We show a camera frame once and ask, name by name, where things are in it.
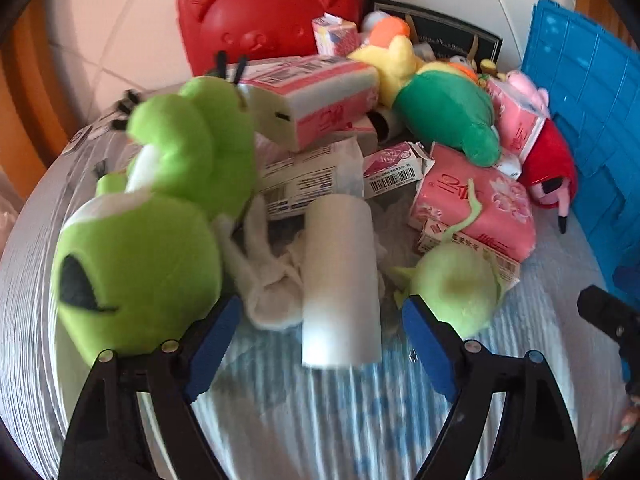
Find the small pink barcode box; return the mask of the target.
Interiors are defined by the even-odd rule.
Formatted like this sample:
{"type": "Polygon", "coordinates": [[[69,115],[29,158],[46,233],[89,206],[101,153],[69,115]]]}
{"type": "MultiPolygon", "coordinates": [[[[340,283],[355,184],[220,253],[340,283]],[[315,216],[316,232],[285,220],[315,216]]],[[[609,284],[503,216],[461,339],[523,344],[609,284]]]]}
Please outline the small pink barcode box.
{"type": "Polygon", "coordinates": [[[363,159],[364,198],[419,183],[435,165],[420,143],[401,142],[363,159]]]}

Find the yellow duck green hood plush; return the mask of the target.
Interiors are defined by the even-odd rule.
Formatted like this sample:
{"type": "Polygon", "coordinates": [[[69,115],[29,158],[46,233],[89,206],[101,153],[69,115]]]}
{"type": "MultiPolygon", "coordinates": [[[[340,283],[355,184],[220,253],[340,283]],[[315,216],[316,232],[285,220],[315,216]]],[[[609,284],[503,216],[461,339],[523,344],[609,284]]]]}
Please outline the yellow duck green hood plush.
{"type": "Polygon", "coordinates": [[[477,75],[460,63],[420,58],[408,32],[391,29],[400,22],[378,21],[348,57],[375,68],[378,102],[419,141],[454,148],[479,167],[495,165],[501,157],[495,112],[477,75]]]}

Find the blue plastic crate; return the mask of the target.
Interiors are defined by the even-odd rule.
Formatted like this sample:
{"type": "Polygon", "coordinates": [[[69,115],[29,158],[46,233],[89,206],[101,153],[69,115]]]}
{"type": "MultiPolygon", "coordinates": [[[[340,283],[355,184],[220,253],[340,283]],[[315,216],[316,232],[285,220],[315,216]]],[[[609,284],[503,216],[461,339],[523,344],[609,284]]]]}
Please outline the blue plastic crate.
{"type": "Polygon", "coordinates": [[[606,286],[638,306],[638,52],[590,18],[539,0],[521,69],[549,92],[577,168],[574,213],[606,286]]]}

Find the red bear plastic case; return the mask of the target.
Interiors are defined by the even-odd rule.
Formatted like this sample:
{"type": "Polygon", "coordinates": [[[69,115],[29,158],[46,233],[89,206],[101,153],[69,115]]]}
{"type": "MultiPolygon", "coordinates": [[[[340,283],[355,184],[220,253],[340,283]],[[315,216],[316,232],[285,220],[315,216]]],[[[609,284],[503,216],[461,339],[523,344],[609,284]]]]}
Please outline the red bear plastic case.
{"type": "Polygon", "coordinates": [[[358,23],[362,0],[177,0],[178,24],[193,75],[214,66],[219,51],[232,63],[318,52],[312,21],[324,14],[358,23]]]}

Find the small light green plush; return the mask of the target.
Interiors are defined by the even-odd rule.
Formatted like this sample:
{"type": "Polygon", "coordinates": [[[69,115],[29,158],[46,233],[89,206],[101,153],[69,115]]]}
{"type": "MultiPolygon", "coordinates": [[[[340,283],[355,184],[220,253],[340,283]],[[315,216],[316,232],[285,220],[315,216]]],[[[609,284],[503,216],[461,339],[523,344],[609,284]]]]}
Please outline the small light green plush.
{"type": "Polygon", "coordinates": [[[485,256],[454,240],[483,211],[472,180],[468,187],[466,218],[446,229],[440,243],[414,266],[393,266],[388,270],[396,287],[394,300],[398,306],[411,296],[419,296],[436,318],[451,325],[462,339],[471,338],[490,324],[506,292],[495,256],[485,256]]]}

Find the white barcode medicine box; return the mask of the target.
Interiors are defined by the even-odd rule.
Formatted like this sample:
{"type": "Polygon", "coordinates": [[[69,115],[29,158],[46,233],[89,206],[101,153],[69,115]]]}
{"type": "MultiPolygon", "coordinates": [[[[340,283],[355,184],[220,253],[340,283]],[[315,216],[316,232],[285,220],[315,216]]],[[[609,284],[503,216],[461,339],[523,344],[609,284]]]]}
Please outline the white barcode medicine box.
{"type": "Polygon", "coordinates": [[[267,218],[278,221],[303,214],[320,196],[363,198],[363,156],[355,138],[299,153],[260,170],[257,189],[267,218]]]}

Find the dark green gift bag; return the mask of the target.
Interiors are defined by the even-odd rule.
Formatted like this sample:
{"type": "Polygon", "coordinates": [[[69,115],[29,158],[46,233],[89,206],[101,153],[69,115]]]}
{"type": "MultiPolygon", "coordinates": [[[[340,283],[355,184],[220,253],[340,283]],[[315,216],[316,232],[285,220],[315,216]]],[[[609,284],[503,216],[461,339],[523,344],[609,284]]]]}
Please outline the dark green gift bag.
{"type": "Polygon", "coordinates": [[[410,16],[419,40],[427,42],[439,58],[469,54],[474,38],[477,38],[475,61],[479,63],[489,58],[494,63],[498,62],[502,39],[458,18],[393,0],[364,0],[363,11],[382,11],[398,18],[410,16]]]}

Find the white cloth rag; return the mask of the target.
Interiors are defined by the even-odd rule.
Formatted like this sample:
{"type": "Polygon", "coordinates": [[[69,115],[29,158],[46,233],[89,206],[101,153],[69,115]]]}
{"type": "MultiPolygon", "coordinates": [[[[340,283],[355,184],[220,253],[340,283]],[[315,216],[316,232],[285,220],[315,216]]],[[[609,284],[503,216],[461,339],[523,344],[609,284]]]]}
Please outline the white cloth rag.
{"type": "Polygon", "coordinates": [[[250,322],[260,330],[288,330],[303,319],[303,281],[286,257],[273,255],[268,242],[267,206],[261,195],[248,205],[244,244],[233,240],[234,222],[225,214],[213,222],[224,267],[250,322]]]}

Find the pink pig red dress plush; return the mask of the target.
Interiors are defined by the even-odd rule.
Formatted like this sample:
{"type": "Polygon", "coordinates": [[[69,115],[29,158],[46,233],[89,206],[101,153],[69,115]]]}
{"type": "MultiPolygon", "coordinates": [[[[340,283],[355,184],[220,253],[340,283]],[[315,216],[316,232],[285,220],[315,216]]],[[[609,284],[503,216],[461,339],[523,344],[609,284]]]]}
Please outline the pink pig red dress plush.
{"type": "Polygon", "coordinates": [[[520,70],[507,73],[506,82],[544,116],[544,124],[525,159],[520,182],[535,205],[558,210],[558,227],[565,234],[570,203],[577,193],[577,170],[570,148],[551,118],[549,92],[536,87],[520,70]]]}

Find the pink tissue pack by pig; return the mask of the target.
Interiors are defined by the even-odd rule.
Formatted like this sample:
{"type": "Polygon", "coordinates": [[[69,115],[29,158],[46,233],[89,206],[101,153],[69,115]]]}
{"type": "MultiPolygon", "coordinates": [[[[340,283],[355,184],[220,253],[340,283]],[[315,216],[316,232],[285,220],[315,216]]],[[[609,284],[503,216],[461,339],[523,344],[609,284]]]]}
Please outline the pink tissue pack by pig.
{"type": "Polygon", "coordinates": [[[506,81],[489,77],[486,90],[494,104],[501,146],[524,164],[550,117],[548,91],[518,70],[508,73],[506,81]]]}

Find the white tissue roll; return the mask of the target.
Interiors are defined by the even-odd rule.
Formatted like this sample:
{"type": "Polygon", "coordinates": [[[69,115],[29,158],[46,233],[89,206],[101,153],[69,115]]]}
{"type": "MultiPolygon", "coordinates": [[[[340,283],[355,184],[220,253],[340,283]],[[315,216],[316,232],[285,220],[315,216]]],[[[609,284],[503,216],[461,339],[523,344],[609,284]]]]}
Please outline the white tissue roll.
{"type": "Polygon", "coordinates": [[[318,198],[306,210],[304,239],[303,366],[378,362],[378,258],[369,205],[351,195],[318,198]]]}

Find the large green frog plush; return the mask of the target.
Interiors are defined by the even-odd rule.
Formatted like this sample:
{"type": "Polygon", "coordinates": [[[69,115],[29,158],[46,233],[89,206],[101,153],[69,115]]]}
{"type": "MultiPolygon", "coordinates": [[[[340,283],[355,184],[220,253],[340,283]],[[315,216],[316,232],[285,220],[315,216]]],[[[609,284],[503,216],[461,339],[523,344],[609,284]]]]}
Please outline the large green frog plush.
{"type": "Polygon", "coordinates": [[[213,223],[239,220],[257,181],[245,63],[213,69],[137,104],[124,121],[138,154],[104,172],[62,226],[51,296],[81,359],[153,351],[208,315],[222,291],[213,223]]]}

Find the pink white tissue pack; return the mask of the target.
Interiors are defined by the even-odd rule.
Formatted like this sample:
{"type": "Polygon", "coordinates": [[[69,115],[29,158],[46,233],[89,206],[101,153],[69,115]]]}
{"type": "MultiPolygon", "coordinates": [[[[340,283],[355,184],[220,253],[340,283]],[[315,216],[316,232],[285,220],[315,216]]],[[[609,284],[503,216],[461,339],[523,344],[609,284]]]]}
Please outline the pink white tissue pack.
{"type": "Polygon", "coordinates": [[[375,67],[329,55],[298,58],[239,84],[255,130],[294,153],[372,110],[379,88],[375,67]]]}

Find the small pink white carton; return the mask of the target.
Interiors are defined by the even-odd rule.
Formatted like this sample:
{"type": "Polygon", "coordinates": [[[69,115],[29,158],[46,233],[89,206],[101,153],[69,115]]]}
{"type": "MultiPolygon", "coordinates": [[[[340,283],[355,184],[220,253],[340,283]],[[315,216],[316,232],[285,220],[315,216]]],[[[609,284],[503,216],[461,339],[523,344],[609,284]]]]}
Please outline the small pink white carton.
{"type": "Polygon", "coordinates": [[[331,14],[311,21],[314,40],[321,55],[346,56],[360,47],[357,25],[331,14]]]}

